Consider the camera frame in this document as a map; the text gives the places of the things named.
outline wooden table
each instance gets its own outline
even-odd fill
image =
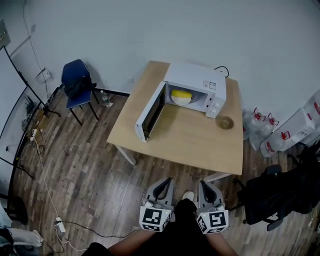
[[[205,113],[166,104],[147,142],[136,132],[136,122],[150,97],[163,80],[169,63],[150,61],[126,101],[108,143],[116,145],[123,156],[136,164],[130,151],[172,162],[215,171],[205,178],[214,181],[231,174],[242,174],[243,126],[238,82],[226,78],[226,102],[219,113],[228,116],[233,128],[225,130]]]

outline microwave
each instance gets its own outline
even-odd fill
[[[138,118],[135,132],[147,142],[165,104],[216,118],[226,99],[226,78],[221,72],[191,63],[172,63]]]

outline person's arm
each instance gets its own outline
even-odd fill
[[[126,239],[114,244],[108,250],[114,256],[128,256],[134,253],[143,243],[149,240],[156,232],[149,230],[138,230]]]
[[[228,244],[224,237],[219,233],[206,234],[209,244],[221,256],[238,256],[234,249]]]

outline white sneaker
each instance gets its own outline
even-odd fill
[[[195,193],[193,193],[192,191],[185,192],[182,200],[186,198],[188,198],[192,202],[195,199]]]

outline bottle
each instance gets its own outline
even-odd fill
[[[248,111],[243,115],[243,140],[258,131],[263,125],[266,117],[255,108],[253,112]]]
[[[279,121],[276,121],[276,119],[272,117],[271,113],[269,113],[268,117],[263,121],[261,128],[255,133],[250,134],[249,140],[251,147],[257,151],[263,139],[268,137],[278,124]]]
[[[101,90],[100,93],[102,95],[102,101],[104,102],[103,105],[108,108],[111,107],[113,105],[113,103],[108,99],[107,94],[103,90]]]
[[[265,138],[260,146],[261,154],[265,158],[271,157],[274,153],[280,150],[286,143],[286,140],[290,138],[289,131],[279,133],[275,132],[269,137]]]

